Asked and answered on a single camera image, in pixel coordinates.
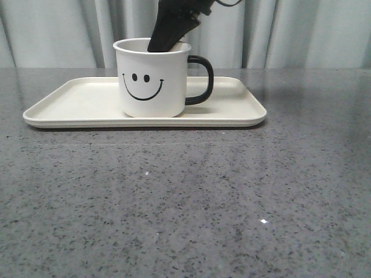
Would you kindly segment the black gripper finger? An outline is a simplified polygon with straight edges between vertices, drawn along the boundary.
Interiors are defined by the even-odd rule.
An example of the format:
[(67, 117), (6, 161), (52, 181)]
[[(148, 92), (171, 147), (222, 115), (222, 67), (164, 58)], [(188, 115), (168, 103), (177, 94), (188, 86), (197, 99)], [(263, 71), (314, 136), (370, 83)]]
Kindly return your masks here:
[(199, 14), (180, 11), (167, 12), (157, 17), (147, 50), (149, 52), (169, 52), (186, 33), (200, 25)]

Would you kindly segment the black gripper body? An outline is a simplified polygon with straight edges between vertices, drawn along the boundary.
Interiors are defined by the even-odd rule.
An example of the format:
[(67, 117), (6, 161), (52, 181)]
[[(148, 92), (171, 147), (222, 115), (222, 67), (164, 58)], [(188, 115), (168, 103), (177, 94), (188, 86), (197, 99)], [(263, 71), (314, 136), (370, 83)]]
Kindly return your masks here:
[(158, 2), (158, 17), (163, 17), (167, 12), (178, 13), (194, 12), (196, 14), (211, 14), (214, 0), (163, 0)]

